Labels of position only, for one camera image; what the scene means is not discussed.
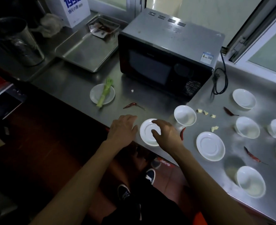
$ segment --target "microwave oven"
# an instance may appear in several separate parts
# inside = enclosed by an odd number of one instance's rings
[[[121,72],[189,102],[211,77],[225,35],[145,8],[118,35]]]

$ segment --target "leg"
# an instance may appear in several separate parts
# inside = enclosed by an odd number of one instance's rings
[[[103,225],[106,224],[137,224],[140,220],[140,204],[134,196],[131,196],[129,189],[121,184],[117,189],[121,205],[110,215],[103,218]]]
[[[155,170],[149,169],[133,188],[141,203],[142,222],[191,224],[175,202],[152,186],[154,179]]]

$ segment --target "microwave window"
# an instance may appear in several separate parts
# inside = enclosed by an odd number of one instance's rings
[[[166,84],[171,66],[129,50],[129,64],[141,75],[162,85]]]

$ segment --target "hand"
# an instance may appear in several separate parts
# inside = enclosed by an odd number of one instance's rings
[[[170,154],[172,151],[184,147],[180,134],[169,122],[157,119],[153,120],[152,123],[157,124],[161,129],[161,135],[155,130],[151,130],[151,132],[164,151]]]
[[[137,116],[121,115],[118,120],[114,120],[108,133],[107,141],[110,141],[119,150],[128,146],[136,136],[138,126],[133,128]]]

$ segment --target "glass pane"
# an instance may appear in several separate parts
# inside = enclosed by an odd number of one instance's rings
[[[261,0],[147,0],[147,7],[226,35],[226,47]]]
[[[249,61],[276,72],[276,34]]]
[[[122,9],[127,9],[127,0],[101,0]]]

